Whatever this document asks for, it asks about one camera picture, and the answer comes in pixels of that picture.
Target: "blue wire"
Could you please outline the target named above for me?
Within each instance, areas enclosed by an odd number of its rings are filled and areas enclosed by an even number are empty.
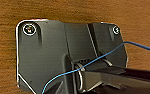
[[[107,55],[113,53],[115,50],[117,50],[119,47],[121,47],[121,46],[124,45],[125,43],[132,44],[132,45],[135,45],[135,46],[138,46],[138,47],[140,47],[140,48],[143,48],[143,49],[146,49],[146,50],[149,50],[149,51],[150,51],[150,47],[148,47],[148,46],[144,46],[144,45],[141,45],[141,44],[138,44],[138,43],[135,43],[135,42],[125,41],[125,42],[121,43],[120,45],[118,45],[117,47],[115,47],[112,51],[110,51],[110,52],[108,52],[108,53],[106,53],[106,54],[104,54],[104,55],[102,55],[102,56],[100,56],[100,57],[98,57],[98,58],[92,60],[91,62],[85,64],[83,67],[81,67],[81,68],[79,68],[79,69],[76,69],[76,70],[72,70],[72,71],[69,71],[69,72],[66,72],[66,73],[62,73],[62,74],[59,74],[59,75],[55,76],[54,78],[52,78],[50,81],[48,81],[48,82],[45,84],[45,86],[44,86],[44,88],[43,88],[43,91],[42,91],[42,94],[45,92],[45,89],[46,89],[46,87],[49,85],[49,83],[51,83],[51,82],[52,82],[53,80],[55,80],[56,78],[58,78],[58,77],[60,77],[60,76],[63,76],[63,75],[67,75],[67,74],[74,73],[74,72],[76,72],[76,71],[81,70],[82,68],[84,68],[84,67],[86,67],[86,66],[92,64],[93,62],[95,62],[95,61],[97,61],[97,60],[99,60],[99,59],[101,59],[101,58],[103,58],[103,57],[105,57],[105,56],[107,56]]]

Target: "wooden surface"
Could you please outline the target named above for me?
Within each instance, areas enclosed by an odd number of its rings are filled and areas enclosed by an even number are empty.
[[[0,0],[0,94],[31,94],[16,86],[15,27],[24,19],[108,22],[124,41],[150,46],[150,0]],[[150,52],[126,45],[128,67],[150,70]]]

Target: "screw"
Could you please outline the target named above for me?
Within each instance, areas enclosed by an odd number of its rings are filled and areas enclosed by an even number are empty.
[[[113,32],[114,32],[115,34],[119,34],[119,32],[120,32],[119,27],[114,26],[114,27],[113,27]]]

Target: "black plastic part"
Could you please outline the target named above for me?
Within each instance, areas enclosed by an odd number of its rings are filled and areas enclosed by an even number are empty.
[[[33,24],[36,33],[32,36],[24,34],[25,24]],[[41,94],[45,84],[56,75],[74,70],[74,64],[91,61],[120,44],[120,34],[111,39],[113,26],[115,25],[107,23],[24,21],[18,26],[18,73],[37,94]],[[104,59],[106,58],[114,65],[125,66],[125,48],[120,48]],[[87,70],[105,67],[107,64],[100,60],[88,66]],[[77,94],[74,76],[72,73],[55,79],[47,86],[45,93]],[[27,87],[21,79],[18,84],[20,88]]]

